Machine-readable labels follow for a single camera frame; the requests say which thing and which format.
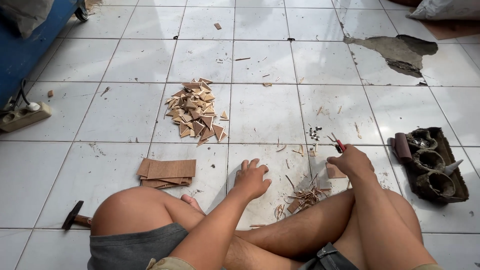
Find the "person's left hand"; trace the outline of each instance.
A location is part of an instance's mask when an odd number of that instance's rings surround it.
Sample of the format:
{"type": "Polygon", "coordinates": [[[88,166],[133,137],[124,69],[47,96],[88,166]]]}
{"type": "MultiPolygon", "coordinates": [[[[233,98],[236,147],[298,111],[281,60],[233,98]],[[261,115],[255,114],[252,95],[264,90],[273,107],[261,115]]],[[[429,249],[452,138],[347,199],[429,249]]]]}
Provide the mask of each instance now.
{"type": "Polygon", "coordinates": [[[268,172],[268,167],[261,165],[257,168],[259,161],[260,159],[254,159],[249,164],[248,160],[244,160],[241,163],[241,170],[238,170],[235,176],[232,190],[237,190],[249,201],[263,195],[272,183],[271,179],[264,181],[264,174],[268,172]]]}

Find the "white tile floor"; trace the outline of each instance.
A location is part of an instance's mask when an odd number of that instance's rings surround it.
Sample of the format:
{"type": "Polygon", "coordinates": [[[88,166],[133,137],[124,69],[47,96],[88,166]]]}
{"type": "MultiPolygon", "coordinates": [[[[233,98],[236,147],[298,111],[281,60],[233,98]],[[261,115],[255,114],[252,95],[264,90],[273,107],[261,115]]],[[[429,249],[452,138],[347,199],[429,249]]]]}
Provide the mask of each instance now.
{"type": "Polygon", "coordinates": [[[342,42],[397,34],[435,41],[405,18],[407,10],[389,0],[103,0],[87,23],[71,19],[28,77],[28,97],[49,104],[52,117],[0,135],[2,269],[85,269],[89,231],[59,230],[66,214],[84,200],[80,213],[91,216],[109,195],[139,185],[135,172],[147,156],[197,159],[193,184],[166,191],[194,196],[207,212],[231,188],[240,162],[259,157],[273,183],[247,207],[240,229],[275,221],[274,208],[292,193],[285,175],[303,187],[318,173],[320,187],[338,193],[347,179],[326,176],[325,159],[338,155],[328,138],[321,136],[327,145],[317,157],[291,151],[312,143],[310,126],[368,154],[381,185],[412,204],[441,265],[478,269],[479,36],[438,41],[438,53],[423,57],[423,78],[342,42]],[[215,81],[216,110],[230,121],[216,120],[229,138],[197,148],[163,115],[178,83],[200,76],[215,81]],[[415,86],[421,81],[428,86],[415,86]],[[467,202],[418,199],[392,157],[388,137],[429,126],[442,127],[456,159],[465,160],[467,202]],[[287,149],[276,152],[278,141],[287,149]]]}

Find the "dark shorts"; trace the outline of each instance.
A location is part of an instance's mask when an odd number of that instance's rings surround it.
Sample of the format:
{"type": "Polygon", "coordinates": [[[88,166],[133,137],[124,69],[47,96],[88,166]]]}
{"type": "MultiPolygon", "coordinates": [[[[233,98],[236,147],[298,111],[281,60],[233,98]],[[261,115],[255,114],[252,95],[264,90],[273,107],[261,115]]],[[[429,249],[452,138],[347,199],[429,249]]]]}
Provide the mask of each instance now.
{"type": "MultiPolygon", "coordinates": [[[[90,237],[88,270],[145,270],[150,259],[168,255],[188,235],[178,223],[142,233],[90,237]]],[[[328,243],[299,270],[357,270],[328,243]]]]}

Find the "person's hand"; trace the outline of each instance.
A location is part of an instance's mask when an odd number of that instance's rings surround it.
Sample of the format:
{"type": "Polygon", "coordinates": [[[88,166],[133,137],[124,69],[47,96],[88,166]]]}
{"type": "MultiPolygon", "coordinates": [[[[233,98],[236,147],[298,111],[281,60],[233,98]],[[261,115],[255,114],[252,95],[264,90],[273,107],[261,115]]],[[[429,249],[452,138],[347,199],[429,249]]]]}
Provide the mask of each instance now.
{"type": "Polygon", "coordinates": [[[249,201],[263,195],[272,183],[271,179],[265,179],[264,181],[264,174],[268,172],[268,167],[261,165],[257,168],[259,161],[259,159],[254,159],[249,164],[248,160],[244,160],[241,163],[241,170],[237,171],[235,184],[231,190],[241,193],[249,201]]]}
{"type": "Polygon", "coordinates": [[[371,172],[375,172],[372,162],[365,153],[358,150],[351,144],[346,144],[343,154],[336,157],[327,158],[327,162],[337,166],[337,168],[348,177],[364,176],[371,172]]]}

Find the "sandpaper roll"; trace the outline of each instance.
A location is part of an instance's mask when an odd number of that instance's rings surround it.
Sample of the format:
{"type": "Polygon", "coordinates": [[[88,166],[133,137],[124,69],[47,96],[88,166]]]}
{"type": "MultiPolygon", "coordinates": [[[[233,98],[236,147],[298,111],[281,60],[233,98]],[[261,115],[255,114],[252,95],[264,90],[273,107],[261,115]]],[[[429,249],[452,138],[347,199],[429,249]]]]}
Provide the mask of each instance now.
{"type": "Polygon", "coordinates": [[[398,162],[405,164],[412,161],[412,154],[410,153],[405,133],[395,133],[395,138],[391,138],[390,142],[398,162]]]}

